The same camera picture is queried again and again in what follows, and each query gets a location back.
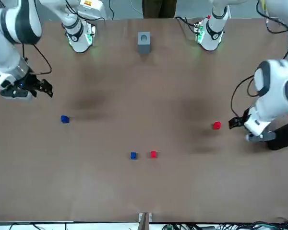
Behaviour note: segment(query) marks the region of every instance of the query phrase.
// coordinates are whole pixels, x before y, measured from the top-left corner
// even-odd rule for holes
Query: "red object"
[[[216,121],[213,123],[213,129],[216,130],[216,129],[220,129],[222,126],[221,122],[220,121]]]
[[[157,152],[156,151],[151,151],[150,152],[150,157],[153,158],[157,158]]]

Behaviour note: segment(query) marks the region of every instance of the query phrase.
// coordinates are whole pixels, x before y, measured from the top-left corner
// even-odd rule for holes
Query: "table surface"
[[[0,221],[136,221],[145,211],[158,222],[288,218],[288,148],[268,151],[227,126],[235,86],[284,55],[285,35],[260,19],[229,20],[218,50],[206,52],[174,19],[107,21],[77,54],[59,23],[43,29],[54,97],[0,97]],[[137,53],[138,31],[151,33],[149,55]],[[25,50],[34,71],[47,69]],[[252,101],[243,85],[234,108],[242,114]]]

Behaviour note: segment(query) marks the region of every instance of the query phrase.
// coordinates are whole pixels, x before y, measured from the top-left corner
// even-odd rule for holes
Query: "gray cube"
[[[138,32],[138,52],[139,54],[150,53],[150,32]]]

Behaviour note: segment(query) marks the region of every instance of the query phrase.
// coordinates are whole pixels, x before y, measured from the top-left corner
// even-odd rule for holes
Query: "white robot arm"
[[[277,16],[288,27],[288,0],[267,0],[270,15]],[[259,98],[242,117],[229,121],[229,128],[244,126],[249,141],[269,141],[275,133],[267,126],[279,115],[288,114],[288,59],[262,62],[254,74]]]
[[[0,94],[29,99],[42,91],[52,97],[52,86],[39,81],[13,44],[36,44],[42,27],[34,0],[19,0],[13,9],[0,9]]]
[[[77,15],[80,0],[40,0],[63,23],[70,45],[77,53],[83,53],[93,44],[95,27]]]
[[[215,50],[224,33],[224,27],[229,17],[228,6],[238,5],[247,0],[209,0],[212,3],[212,12],[210,18],[205,18],[197,23],[195,28],[196,41],[208,51]]]

